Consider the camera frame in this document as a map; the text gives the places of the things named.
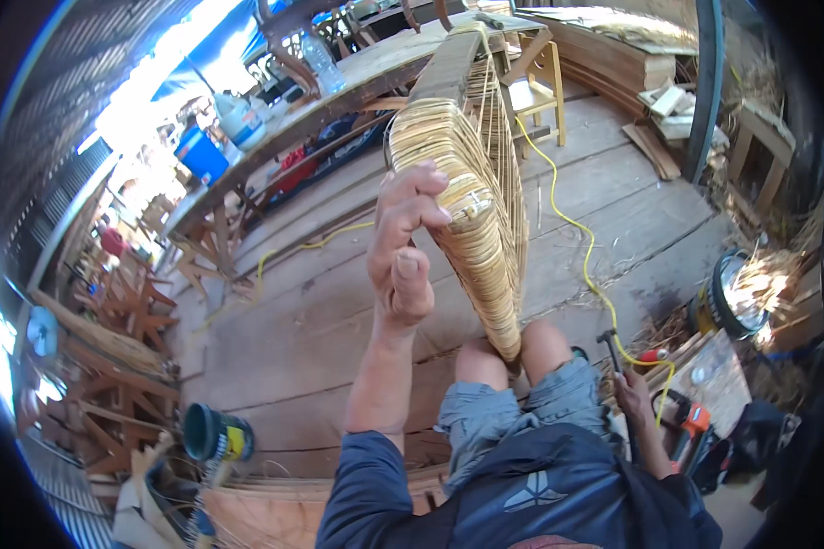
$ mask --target hand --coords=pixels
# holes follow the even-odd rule
[[[626,414],[626,420],[639,430],[646,428],[648,424],[656,426],[647,379],[629,369],[622,374],[615,372],[613,375],[613,391],[619,407]]]
[[[450,223],[450,214],[434,199],[446,186],[448,176],[436,171],[433,161],[388,172],[381,182],[366,269],[376,295],[375,328],[386,335],[413,333],[433,310],[433,288],[427,279],[430,261],[408,243],[419,226]]]

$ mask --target navy blue shirt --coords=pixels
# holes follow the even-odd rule
[[[423,517],[396,446],[375,431],[346,435],[317,547],[510,547],[547,534],[612,549],[716,549],[722,539],[688,477],[657,480],[560,423],[505,440]]]

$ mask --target forearm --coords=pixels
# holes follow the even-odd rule
[[[385,330],[378,320],[375,322],[345,410],[347,432],[377,431],[401,453],[412,390],[414,336],[414,329],[394,333]]]
[[[658,479],[664,479],[672,474],[669,454],[662,447],[656,420],[640,422],[636,425],[635,434],[638,438],[638,450],[644,469]]]

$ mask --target shirt logo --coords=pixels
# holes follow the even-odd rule
[[[568,497],[567,494],[559,494],[549,488],[546,471],[537,471],[528,475],[528,481],[524,489],[506,500],[504,512],[515,513],[532,505],[549,505],[566,497]]]

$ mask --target blue fan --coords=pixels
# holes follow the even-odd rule
[[[54,355],[58,350],[58,319],[49,309],[39,305],[31,309],[28,341],[40,357]]]

